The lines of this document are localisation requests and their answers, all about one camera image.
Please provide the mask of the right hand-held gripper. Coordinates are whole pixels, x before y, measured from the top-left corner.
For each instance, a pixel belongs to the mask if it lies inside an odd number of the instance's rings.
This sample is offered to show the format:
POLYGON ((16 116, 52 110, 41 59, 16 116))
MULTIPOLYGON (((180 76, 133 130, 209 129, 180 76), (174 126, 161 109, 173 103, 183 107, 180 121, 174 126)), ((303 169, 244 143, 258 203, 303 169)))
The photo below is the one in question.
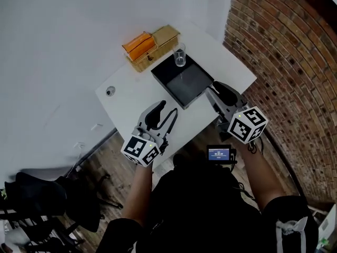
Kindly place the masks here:
POLYGON ((235 137, 244 144, 258 138, 268 124, 268 119, 262 111, 257 106, 247 103, 234 112, 228 112, 225 105, 234 106, 237 103, 237 91, 219 81, 214 81, 213 87, 216 92, 208 87, 205 95, 214 111, 219 114, 216 128, 221 138, 226 140, 235 137))

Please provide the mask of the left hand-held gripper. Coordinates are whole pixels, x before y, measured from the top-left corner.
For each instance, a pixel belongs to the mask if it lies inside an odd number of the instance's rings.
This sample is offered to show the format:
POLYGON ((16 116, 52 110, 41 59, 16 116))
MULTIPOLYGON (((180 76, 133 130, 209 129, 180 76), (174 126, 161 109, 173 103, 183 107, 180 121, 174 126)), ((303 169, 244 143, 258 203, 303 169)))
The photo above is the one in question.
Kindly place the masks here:
POLYGON ((161 100, 148 107, 145 118, 139 118, 129 139, 124 142, 121 152, 135 164, 148 167, 168 146, 166 135, 170 134, 176 122, 178 109, 174 108, 161 126, 161 111, 165 105, 166 101, 161 100))

